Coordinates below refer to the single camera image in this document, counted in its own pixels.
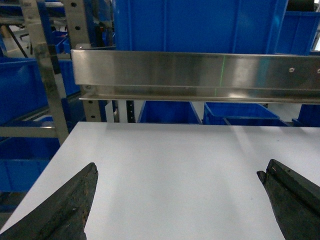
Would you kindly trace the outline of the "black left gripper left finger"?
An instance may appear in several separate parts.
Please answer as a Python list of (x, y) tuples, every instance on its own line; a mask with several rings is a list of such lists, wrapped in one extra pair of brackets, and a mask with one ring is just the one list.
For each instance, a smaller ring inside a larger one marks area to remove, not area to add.
[(0, 234), (2, 240), (85, 240), (99, 173), (91, 162)]

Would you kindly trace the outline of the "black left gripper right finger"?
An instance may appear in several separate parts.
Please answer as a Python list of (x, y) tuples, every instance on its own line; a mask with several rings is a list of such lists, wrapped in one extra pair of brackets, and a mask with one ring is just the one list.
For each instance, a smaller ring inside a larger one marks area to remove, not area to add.
[(286, 240), (320, 238), (320, 187), (283, 163), (271, 159), (256, 172)]

